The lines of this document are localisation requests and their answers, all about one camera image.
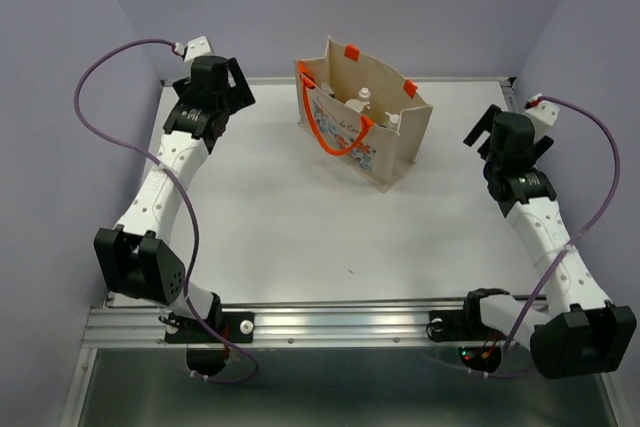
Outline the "green liquid soap bottle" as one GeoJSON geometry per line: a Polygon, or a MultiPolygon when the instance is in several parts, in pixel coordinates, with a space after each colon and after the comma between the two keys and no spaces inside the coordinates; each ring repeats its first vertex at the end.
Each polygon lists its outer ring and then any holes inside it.
{"type": "Polygon", "coordinates": [[[397,129],[400,122],[400,115],[392,114],[389,112],[386,112],[385,115],[387,117],[387,122],[386,122],[387,127],[391,129],[397,129]]]}

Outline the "cream canvas bag orange handles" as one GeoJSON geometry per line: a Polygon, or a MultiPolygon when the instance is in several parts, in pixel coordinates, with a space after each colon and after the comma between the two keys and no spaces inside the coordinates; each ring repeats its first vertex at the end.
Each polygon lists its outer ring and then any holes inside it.
{"type": "Polygon", "coordinates": [[[417,84],[396,68],[353,44],[329,38],[318,58],[297,59],[299,125],[328,155],[354,167],[385,192],[416,162],[434,107],[417,84]],[[321,91],[328,83],[335,98],[321,91]],[[358,113],[345,105],[362,87],[371,92],[370,108],[358,113]],[[400,115],[397,129],[386,112],[400,115]]]}

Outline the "peach conical squeeze bottle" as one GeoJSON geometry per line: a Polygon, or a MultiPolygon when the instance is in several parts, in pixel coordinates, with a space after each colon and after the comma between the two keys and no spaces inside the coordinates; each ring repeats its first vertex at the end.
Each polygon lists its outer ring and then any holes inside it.
{"type": "Polygon", "coordinates": [[[371,92],[367,87],[362,87],[355,98],[349,99],[345,105],[352,110],[363,113],[370,108],[371,92]]]}

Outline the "white bottle black cap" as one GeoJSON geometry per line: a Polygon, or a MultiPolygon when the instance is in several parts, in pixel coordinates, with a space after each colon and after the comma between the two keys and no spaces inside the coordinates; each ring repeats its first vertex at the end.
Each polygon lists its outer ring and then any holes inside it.
{"type": "Polygon", "coordinates": [[[331,98],[335,98],[335,91],[333,90],[333,88],[328,84],[328,83],[322,83],[321,86],[321,91],[324,92],[325,94],[327,94],[329,97],[331,98]]]}

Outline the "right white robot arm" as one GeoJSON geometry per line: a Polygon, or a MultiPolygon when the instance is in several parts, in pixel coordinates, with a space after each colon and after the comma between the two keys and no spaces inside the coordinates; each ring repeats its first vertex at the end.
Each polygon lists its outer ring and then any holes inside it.
{"type": "Polygon", "coordinates": [[[557,193],[536,163],[552,146],[547,131],[563,101],[540,95],[521,113],[491,105],[464,140],[478,149],[490,197],[522,242],[539,280],[526,302],[502,289],[468,293],[460,313],[463,331],[493,330],[505,343],[526,348],[546,379],[618,369],[637,327],[628,306],[617,306],[582,259],[577,242],[603,215],[603,204],[583,230],[570,234],[557,193]]]}

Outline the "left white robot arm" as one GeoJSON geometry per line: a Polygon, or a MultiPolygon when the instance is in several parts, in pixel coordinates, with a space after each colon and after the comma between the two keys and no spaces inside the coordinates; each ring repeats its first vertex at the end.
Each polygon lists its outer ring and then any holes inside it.
{"type": "Polygon", "coordinates": [[[109,290],[169,308],[188,318],[199,340],[222,329],[220,298],[187,277],[169,240],[184,192],[212,153],[231,115],[255,98],[234,58],[199,56],[190,75],[174,83],[178,100],[163,125],[157,158],[132,204],[111,229],[101,228],[94,249],[109,290]]]}

